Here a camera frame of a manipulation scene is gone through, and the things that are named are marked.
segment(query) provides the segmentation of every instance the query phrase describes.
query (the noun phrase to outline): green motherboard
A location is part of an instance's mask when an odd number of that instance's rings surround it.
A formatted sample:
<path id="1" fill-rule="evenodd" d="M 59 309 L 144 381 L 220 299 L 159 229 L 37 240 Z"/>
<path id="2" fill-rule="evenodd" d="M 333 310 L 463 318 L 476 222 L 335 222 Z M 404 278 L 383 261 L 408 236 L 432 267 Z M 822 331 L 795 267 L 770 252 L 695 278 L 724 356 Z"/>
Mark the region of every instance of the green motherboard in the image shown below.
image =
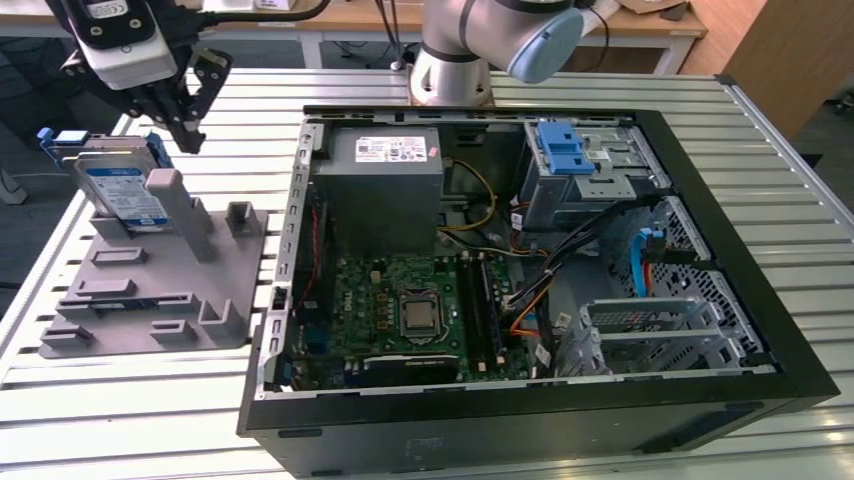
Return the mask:
<path id="1" fill-rule="evenodd" d="M 394 355 L 458 357 L 456 382 L 527 378 L 520 342 L 512 348 L 502 345 L 499 362 L 488 369 L 470 366 L 458 261 L 454 256 L 339 259 L 329 348 L 323 356 L 332 360 L 327 365 L 320 357 L 312 362 L 312 388 L 349 386 L 348 373 L 363 359 Z M 500 299 L 511 291 L 508 266 L 500 256 L 486 257 L 483 262 L 488 288 Z M 335 366 L 339 359 L 344 359 L 344 372 Z"/>

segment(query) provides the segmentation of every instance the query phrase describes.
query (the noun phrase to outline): motherboard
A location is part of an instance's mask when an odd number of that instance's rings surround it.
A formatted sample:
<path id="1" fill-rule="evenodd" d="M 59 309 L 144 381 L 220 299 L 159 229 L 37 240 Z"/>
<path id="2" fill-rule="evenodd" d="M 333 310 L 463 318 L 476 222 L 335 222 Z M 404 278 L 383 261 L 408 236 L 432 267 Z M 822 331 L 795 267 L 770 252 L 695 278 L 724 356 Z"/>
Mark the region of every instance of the motherboard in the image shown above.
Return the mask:
<path id="1" fill-rule="evenodd" d="M 523 343 L 502 343 L 510 291 L 500 256 L 339 258 L 332 325 L 304 334 L 311 388 L 527 378 Z"/>

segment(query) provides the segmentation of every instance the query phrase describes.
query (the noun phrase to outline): chip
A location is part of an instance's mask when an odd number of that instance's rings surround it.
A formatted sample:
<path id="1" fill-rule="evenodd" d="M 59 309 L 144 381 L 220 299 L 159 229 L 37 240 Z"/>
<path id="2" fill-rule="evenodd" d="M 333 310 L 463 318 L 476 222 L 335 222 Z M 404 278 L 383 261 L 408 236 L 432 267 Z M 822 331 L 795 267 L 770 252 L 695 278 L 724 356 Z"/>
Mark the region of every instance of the chip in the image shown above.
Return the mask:
<path id="1" fill-rule="evenodd" d="M 407 330 L 416 330 L 422 328 L 435 329 L 436 319 L 432 317 L 432 303 L 431 302 L 408 302 L 406 307 L 406 328 Z"/>
<path id="2" fill-rule="evenodd" d="M 400 336 L 418 345 L 442 333 L 439 295 L 427 289 L 408 289 L 400 298 Z"/>

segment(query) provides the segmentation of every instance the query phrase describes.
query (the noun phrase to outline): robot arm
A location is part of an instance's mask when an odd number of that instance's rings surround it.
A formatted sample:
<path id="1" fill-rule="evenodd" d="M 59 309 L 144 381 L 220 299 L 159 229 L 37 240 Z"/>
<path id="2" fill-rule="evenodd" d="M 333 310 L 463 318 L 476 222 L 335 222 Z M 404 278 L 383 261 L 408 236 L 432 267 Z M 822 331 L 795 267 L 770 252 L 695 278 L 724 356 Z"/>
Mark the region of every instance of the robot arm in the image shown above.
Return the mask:
<path id="1" fill-rule="evenodd" d="M 232 65 L 225 52 L 193 47 L 199 33 L 223 22 L 305 20 L 328 3 L 304 12 L 240 14 L 189 10 L 175 0 L 48 0 L 77 46 L 61 70 L 127 115 L 151 117 L 183 152 L 199 153 L 199 121 Z M 188 69 L 200 84 L 192 93 Z"/>
<path id="2" fill-rule="evenodd" d="M 578 45 L 584 17 L 572 0 L 424 2 L 423 48 L 410 91 L 422 105 L 490 101 L 490 64 L 526 83 L 560 70 Z"/>

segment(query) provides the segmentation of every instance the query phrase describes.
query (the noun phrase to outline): slatted aluminum surface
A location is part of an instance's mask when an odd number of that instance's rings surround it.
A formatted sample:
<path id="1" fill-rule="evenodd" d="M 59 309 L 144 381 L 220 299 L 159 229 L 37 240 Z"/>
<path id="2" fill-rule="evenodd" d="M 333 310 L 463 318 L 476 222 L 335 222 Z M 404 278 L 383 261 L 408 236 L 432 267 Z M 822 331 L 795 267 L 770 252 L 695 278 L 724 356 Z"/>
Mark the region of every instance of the slatted aluminum surface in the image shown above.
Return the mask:
<path id="1" fill-rule="evenodd" d="M 842 395 L 690 453 L 407 478 L 854 478 L 851 217 L 738 89 L 707 77 L 635 75 L 562 75 L 526 86 L 498 74 L 494 87 L 500 106 L 663 112 Z M 249 200 L 272 213 L 256 307 L 268 298 L 263 281 L 272 278 L 305 104 L 404 105 L 404 80 L 374 71 L 236 70 L 203 123 L 201 154 L 180 153 L 167 140 L 187 188 L 208 210 Z M 148 128 L 145 119 L 123 119 L 113 133 Z M 77 194 L 0 323 L 0 479 L 287 478 L 257 444 L 233 433 L 248 346 L 68 360 L 37 355 L 95 234 L 91 211 Z"/>

